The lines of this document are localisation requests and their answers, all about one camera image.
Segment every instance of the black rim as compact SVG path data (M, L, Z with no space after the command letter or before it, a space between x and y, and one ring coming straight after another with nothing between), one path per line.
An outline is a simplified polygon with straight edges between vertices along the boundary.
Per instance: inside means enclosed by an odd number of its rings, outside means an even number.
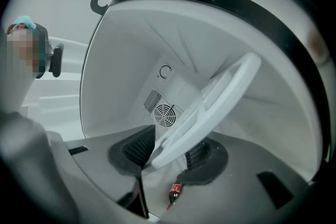
M113 0L111 5L125 1L130 0ZM250 0L188 1L211 5L244 20L271 39L291 60L303 77L318 111L322 129L322 156L326 158L331 139L327 94L314 61L294 33L276 16Z

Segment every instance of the black mesh pad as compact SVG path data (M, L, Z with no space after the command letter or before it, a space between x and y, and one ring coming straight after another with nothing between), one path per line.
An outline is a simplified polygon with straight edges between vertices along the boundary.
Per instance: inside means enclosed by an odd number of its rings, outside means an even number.
M225 147L206 137L185 153L187 171L177 176L183 185L205 185L212 182L225 169L228 154Z
M112 145L108 158L121 174L139 178L154 147L155 125L151 125Z

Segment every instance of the person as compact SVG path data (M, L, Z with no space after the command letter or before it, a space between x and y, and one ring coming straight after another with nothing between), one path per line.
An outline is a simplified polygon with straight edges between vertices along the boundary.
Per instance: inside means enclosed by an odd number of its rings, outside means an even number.
M2 31L0 43L0 112L17 112L50 61L48 31L30 17L19 16Z

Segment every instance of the fan grille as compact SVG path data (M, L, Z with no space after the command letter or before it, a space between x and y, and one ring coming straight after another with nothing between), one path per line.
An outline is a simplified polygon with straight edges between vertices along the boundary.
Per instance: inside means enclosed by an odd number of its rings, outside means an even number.
M166 104L158 105L155 109L154 116L159 125L164 127L170 127L176 120L174 106Z

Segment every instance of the vent grille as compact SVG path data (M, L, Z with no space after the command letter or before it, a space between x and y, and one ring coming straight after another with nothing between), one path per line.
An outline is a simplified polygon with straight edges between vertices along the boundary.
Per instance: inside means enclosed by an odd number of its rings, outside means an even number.
M71 150L69 150L70 152L70 155L75 155L75 154L78 154L78 153L81 153L81 152L84 152L84 151L88 151L89 149L85 146L80 146L80 147L76 147L76 148L73 148Z
M161 100L162 96L155 90L152 90L149 96L147 97L144 106L149 111L149 113L152 113L158 102Z
M164 127L170 127L176 120L176 114L173 110L174 105L169 106L166 104L158 105L155 109L155 119L159 125Z

